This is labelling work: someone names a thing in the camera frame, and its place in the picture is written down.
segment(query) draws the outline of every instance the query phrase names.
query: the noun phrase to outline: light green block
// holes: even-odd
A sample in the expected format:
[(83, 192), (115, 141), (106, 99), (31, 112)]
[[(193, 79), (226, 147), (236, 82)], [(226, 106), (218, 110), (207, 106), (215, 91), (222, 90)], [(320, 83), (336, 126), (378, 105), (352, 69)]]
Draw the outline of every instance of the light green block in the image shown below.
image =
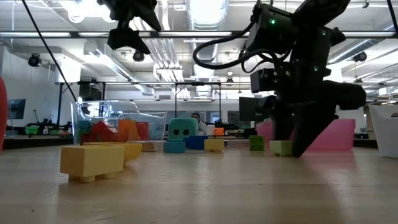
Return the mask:
[(269, 141), (269, 149), (276, 156), (292, 156), (293, 141)]

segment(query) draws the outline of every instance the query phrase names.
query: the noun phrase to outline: green cube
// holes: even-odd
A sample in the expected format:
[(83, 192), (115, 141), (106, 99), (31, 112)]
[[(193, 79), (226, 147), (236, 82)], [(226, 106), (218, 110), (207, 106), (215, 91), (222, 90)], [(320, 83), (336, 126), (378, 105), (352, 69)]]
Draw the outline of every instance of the green cube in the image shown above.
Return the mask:
[(250, 151), (263, 151), (264, 150), (264, 137), (263, 136), (249, 136)]
[(293, 141), (269, 141), (269, 149), (275, 156), (292, 156)]

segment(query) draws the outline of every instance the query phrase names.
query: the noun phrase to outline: computer monitor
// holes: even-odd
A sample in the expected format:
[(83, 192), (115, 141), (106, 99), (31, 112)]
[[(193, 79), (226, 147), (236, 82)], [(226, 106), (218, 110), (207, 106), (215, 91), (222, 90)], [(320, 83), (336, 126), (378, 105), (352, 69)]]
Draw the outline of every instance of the computer monitor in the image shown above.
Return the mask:
[(269, 117), (263, 108), (265, 99), (239, 97), (240, 121), (264, 121)]
[(26, 99), (8, 101), (7, 119), (24, 119)]

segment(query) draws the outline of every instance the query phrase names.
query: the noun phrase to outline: blue block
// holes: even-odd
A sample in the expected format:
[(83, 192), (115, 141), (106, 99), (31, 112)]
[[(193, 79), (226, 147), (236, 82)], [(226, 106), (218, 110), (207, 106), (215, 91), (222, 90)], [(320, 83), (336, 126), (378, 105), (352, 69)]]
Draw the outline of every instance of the blue block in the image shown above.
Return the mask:
[(181, 139), (168, 139), (167, 142), (182, 142)]
[(185, 142), (185, 147), (189, 148), (189, 137), (185, 137), (182, 141)]
[(169, 122), (169, 139), (181, 139), (198, 135), (198, 121), (195, 118), (173, 118)]
[(189, 149), (205, 150), (205, 140), (208, 136), (190, 136), (189, 137)]
[(184, 153), (185, 152), (185, 143), (184, 142), (176, 142), (176, 141), (167, 141), (163, 145), (163, 152), (165, 153)]

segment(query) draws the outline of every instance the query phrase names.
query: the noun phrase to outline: teal cube with eyes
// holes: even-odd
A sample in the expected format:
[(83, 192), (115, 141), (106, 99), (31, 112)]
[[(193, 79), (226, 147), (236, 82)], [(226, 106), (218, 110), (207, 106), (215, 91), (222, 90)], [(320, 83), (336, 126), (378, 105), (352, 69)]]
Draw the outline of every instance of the teal cube with eyes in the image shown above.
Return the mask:
[(181, 139), (198, 135), (198, 120), (195, 118), (173, 118), (169, 122), (169, 139)]

